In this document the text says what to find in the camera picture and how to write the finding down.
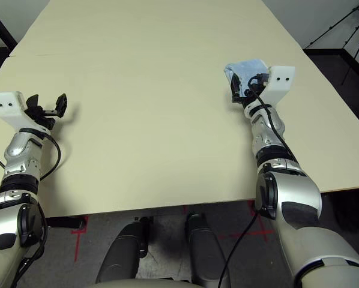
black tripod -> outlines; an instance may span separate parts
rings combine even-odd
[[[310,42],[310,44],[309,44],[308,46],[306,46],[305,49],[307,49],[308,47],[310,47],[313,43],[315,43],[317,40],[319,40],[319,39],[320,39],[322,36],[324,36],[327,32],[329,32],[330,30],[332,30],[332,29],[333,29],[334,27],[336,27],[339,23],[341,23],[342,21],[344,21],[344,20],[345,20],[346,18],[348,18],[353,12],[356,12],[356,11],[359,11],[359,5],[358,5],[357,7],[355,7],[355,8],[353,8],[351,12],[349,12],[346,16],[344,16],[341,20],[339,20],[339,21],[338,21],[337,23],[335,23],[333,26],[330,26],[329,29],[326,30],[324,33],[322,33],[316,40]],[[359,29],[359,24],[358,24],[358,26],[355,28],[355,30],[354,30],[354,32],[352,33],[352,35],[350,35],[349,39],[347,39],[347,40],[345,41],[344,45],[342,46],[343,49],[344,49],[345,46],[349,43],[349,41],[350,41],[351,38],[354,36],[354,34],[358,31],[358,29]],[[358,47],[357,52],[355,53],[353,59],[355,59],[355,58],[357,57],[358,53],[359,53],[359,47]],[[345,77],[344,77],[343,80],[342,80],[341,85],[343,85],[343,83],[345,82],[345,79],[346,79],[346,77],[348,76],[349,71],[350,71],[350,66],[349,66],[349,68],[348,68],[348,70],[347,70],[347,72],[346,72],[346,74],[345,74]]]

white wall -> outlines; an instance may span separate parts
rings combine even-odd
[[[262,0],[286,30],[305,48],[332,24],[348,14],[359,0]],[[342,48],[359,23],[359,11],[323,36],[309,48]],[[354,56],[359,46],[359,30],[345,49]]]
[[[0,0],[0,20],[20,41],[49,0]],[[0,39],[0,47],[5,44]]]

tabletop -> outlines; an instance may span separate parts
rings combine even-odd
[[[320,191],[359,187],[359,121],[260,0],[51,0],[0,69],[0,91],[68,97],[46,216],[252,199],[250,124],[223,68],[292,65],[284,137]],[[0,120],[0,159],[13,129]],[[55,161],[46,145],[43,170]]]

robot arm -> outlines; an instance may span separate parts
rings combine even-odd
[[[20,92],[0,92],[0,118],[16,130],[5,150],[7,163],[0,185],[0,287],[12,286],[41,256],[46,241],[47,224],[37,198],[43,142],[50,138],[55,123],[46,116],[62,117],[67,99],[63,94],[56,110],[44,111],[37,98],[32,96],[25,103]],[[24,258],[38,242],[34,257]]]
[[[271,67],[267,74],[252,77],[257,83],[249,83],[246,97],[239,97],[238,76],[231,79],[233,102],[243,104],[252,124],[258,166],[255,207],[273,220],[295,287],[359,287],[359,255],[340,235],[321,226],[317,186],[271,127],[273,122],[282,137],[285,125],[275,105],[293,77],[294,67]]]

blue cloth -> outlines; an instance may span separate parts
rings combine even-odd
[[[250,78],[258,73],[267,73],[268,67],[261,59],[252,59],[239,63],[230,63],[225,69],[225,75],[228,78],[229,83],[232,81],[233,74],[236,74],[240,79],[240,97],[245,97],[245,90],[249,88],[247,82]]]

